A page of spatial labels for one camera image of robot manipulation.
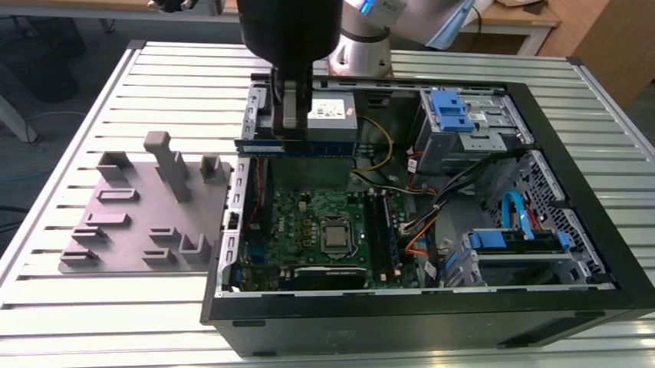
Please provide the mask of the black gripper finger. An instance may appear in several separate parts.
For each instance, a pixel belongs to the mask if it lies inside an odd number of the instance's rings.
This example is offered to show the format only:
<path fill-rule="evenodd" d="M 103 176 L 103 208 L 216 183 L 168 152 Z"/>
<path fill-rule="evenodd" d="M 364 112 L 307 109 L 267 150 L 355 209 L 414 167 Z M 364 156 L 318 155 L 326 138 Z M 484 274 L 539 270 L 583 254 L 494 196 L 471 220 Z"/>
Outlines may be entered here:
<path fill-rule="evenodd" d="M 284 139 L 304 140 L 311 110 L 311 64 L 284 78 Z"/>
<path fill-rule="evenodd" d="M 284 138 L 284 88 L 284 73 L 274 66 L 271 68 L 272 132 L 278 139 Z"/>

